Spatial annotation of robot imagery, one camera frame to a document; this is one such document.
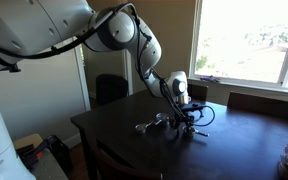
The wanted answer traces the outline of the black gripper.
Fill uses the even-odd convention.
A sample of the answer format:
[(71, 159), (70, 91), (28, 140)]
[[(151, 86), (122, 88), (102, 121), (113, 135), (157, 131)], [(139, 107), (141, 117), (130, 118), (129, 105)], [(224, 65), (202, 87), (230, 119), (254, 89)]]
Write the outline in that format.
[(186, 125), (186, 131), (190, 132), (190, 133), (194, 133), (194, 128), (193, 128), (193, 123), (194, 123), (194, 117), (192, 115), (184, 115), (184, 116), (180, 116), (180, 115), (176, 115), (175, 116), (175, 132), (176, 132), (176, 136), (180, 135), (180, 130), (179, 130), (179, 126), (181, 123), (184, 123)]

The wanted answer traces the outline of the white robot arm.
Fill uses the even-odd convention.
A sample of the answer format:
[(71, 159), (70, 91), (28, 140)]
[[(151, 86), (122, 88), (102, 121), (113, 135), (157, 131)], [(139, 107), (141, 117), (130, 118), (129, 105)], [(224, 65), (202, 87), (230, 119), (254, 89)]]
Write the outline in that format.
[(19, 62), (40, 60), (37, 69), (53, 77), (57, 68), (47, 60), (82, 43), (95, 52), (128, 51), (152, 96), (172, 106), (187, 102), (183, 71), (166, 79), (155, 72), (161, 46), (132, 3), (95, 12), (86, 0), (0, 0), (0, 71), (16, 73)]

